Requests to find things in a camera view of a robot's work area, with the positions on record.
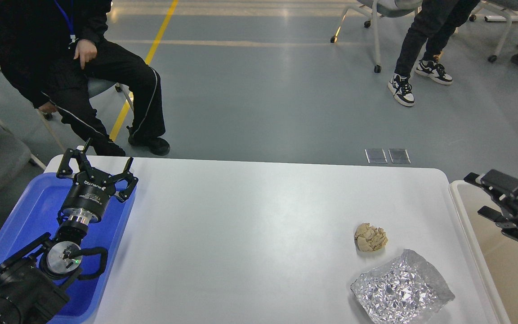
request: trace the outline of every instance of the lanyard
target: lanyard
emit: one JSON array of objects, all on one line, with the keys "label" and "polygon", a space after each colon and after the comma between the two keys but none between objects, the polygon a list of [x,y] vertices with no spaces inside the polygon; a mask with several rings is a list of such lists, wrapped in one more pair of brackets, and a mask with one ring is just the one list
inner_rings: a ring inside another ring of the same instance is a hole
[{"label": "lanyard", "polygon": [[61,8],[61,6],[58,4],[57,0],[53,0],[53,1],[55,1],[55,4],[56,4],[57,8],[59,8],[59,11],[61,12],[61,14],[63,14],[63,18],[65,19],[65,22],[67,23],[67,27],[69,28],[69,35],[71,37],[71,43],[69,44],[69,47],[71,47],[71,45],[73,45],[76,42],[76,32],[75,32],[75,29],[73,28],[73,0],[71,0],[71,17],[67,16],[67,13],[65,13],[65,10],[63,10],[63,8]]}]

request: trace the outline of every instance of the aluminum foil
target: aluminum foil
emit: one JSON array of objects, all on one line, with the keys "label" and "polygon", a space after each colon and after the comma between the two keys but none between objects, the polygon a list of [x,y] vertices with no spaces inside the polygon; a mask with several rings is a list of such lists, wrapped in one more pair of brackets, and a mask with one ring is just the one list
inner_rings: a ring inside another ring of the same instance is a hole
[{"label": "aluminum foil", "polygon": [[437,269],[413,250],[362,273],[351,291],[376,324],[425,324],[455,299]]}]

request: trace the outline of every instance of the chair leg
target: chair leg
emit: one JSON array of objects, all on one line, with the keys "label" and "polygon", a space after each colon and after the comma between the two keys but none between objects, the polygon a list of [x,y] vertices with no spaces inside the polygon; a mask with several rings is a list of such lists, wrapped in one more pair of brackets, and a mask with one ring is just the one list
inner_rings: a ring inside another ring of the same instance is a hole
[{"label": "chair leg", "polygon": [[[13,134],[9,128],[3,123],[3,121],[0,119],[0,127],[2,129],[4,129],[4,131],[8,132],[9,134]],[[39,160],[39,158],[37,158],[37,156],[33,155],[33,153],[30,153],[31,154],[31,160],[41,169],[45,170],[47,168],[47,166],[45,165],[45,163],[41,162],[41,160]]]},{"label": "chair leg", "polygon": [[37,111],[37,115],[39,116],[39,119],[41,119],[41,121],[43,122],[43,125],[45,125],[47,131],[49,131],[49,133],[55,140],[55,143],[57,143],[57,146],[59,146],[59,148],[61,149],[61,152],[65,152],[65,146],[63,145],[63,143],[61,142],[61,140],[59,139],[59,137],[57,136],[55,131],[53,131],[53,129],[51,128],[51,125],[49,125],[49,121],[47,121],[47,119],[45,119],[45,117],[43,117],[43,114],[39,110]]},{"label": "chair leg", "polygon": [[124,88],[124,86],[119,83],[115,84],[115,90],[117,90],[117,92],[123,92],[125,100],[127,100],[127,103],[129,104],[129,108],[131,108],[131,111],[135,111],[135,108],[133,107],[133,100],[131,100],[129,96],[129,90]]},{"label": "chair leg", "polygon": [[373,33],[375,36],[375,73],[381,72],[381,49],[379,44],[379,17],[377,15],[377,2],[379,0],[373,0],[373,7],[372,7],[372,21],[375,22],[373,26]]},{"label": "chair leg", "polygon": [[45,169],[47,168],[47,166],[45,165],[45,163],[41,162],[41,160],[39,160],[37,158],[37,156],[33,155],[31,153],[31,161],[33,161],[33,163],[38,166],[39,168],[43,169],[45,171]]},{"label": "chair leg", "polygon": [[503,30],[501,39],[499,39],[499,43],[497,44],[497,47],[495,48],[495,52],[493,53],[493,55],[491,55],[487,58],[487,61],[493,63],[493,62],[497,61],[497,56],[499,55],[499,53],[501,53],[503,45],[505,45],[507,35],[509,35],[510,27],[513,24],[513,17],[510,15],[510,12],[508,10],[501,10],[501,9],[496,8],[495,6],[492,6],[491,4],[487,4],[485,2],[481,2],[479,4],[479,6],[481,6],[481,8],[485,8],[485,9],[489,10],[490,12],[493,12],[499,16],[504,17],[506,20],[505,29]]},{"label": "chair leg", "polygon": [[347,16],[347,11],[349,11],[349,9],[353,9],[356,12],[366,16],[367,18],[371,18],[370,13],[368,11],[360,8],[360,7],[345,6],[345,8],[343,8],[343,13],[341,13],[341,20],[339,20],[339,24],[337,25],[337,29],[335,31],[335,35],[333,35],[331,37],[331,43],[337,43],[337,38],[339,37],[339,32],[341,31],[341,26],[343,25],[343,21],[345,21],[345,17]]}]

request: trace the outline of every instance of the floor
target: floor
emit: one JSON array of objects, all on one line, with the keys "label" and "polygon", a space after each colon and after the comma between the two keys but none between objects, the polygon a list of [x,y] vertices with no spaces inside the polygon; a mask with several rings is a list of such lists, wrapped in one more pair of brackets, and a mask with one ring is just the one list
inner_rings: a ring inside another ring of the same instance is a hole
[{"label": "floor", "polygon": [[[376,74],[372,28],[363,27],[362,15],[349,13],[339,42],[329,42],[349,3],[115,1],[106,37],[148,58],[162,77],[166,158],[368,165],[366,148],[404,148],[410,165],[384,166],[437,168],[449,181],[491,168],[518,177],[518,67],[509,61],[518,24],[489,63],[505,24],[485,22],[484,12],[467,22],[441,59],[453,85],[416,76],[417,103],[406,108],[386,85],[413,15],[380,19],[383,71]],[[123,102],[115,90],[92,99],[107,129]],[[1,73],[0,118],[43,162],[62,153]],[[128,113],[123,125],[130,121]],[[58,117],[51,124],[67,146],[82,145]],[[128,154],[154,157],[118,130],[112,135]],[[39,173],[26,166],[0,193],[0,226]]]}]

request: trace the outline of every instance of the crumpled paper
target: crumpled paper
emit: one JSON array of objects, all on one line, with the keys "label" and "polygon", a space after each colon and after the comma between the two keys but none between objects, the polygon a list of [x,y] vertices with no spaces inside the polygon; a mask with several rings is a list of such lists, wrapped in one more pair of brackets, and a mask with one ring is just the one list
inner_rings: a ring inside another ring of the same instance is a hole
[{"label": "crumpled paper", "polygon": [[362,273],[351,291],[376,324],[425,324],[455,299],[437,269],[413,250]]},{"label": "crumpled paper", "polygon": [[387,244],[387,235],[382,228],[363,223],[355,231],[355,242],[363,252],[378,251]]}]

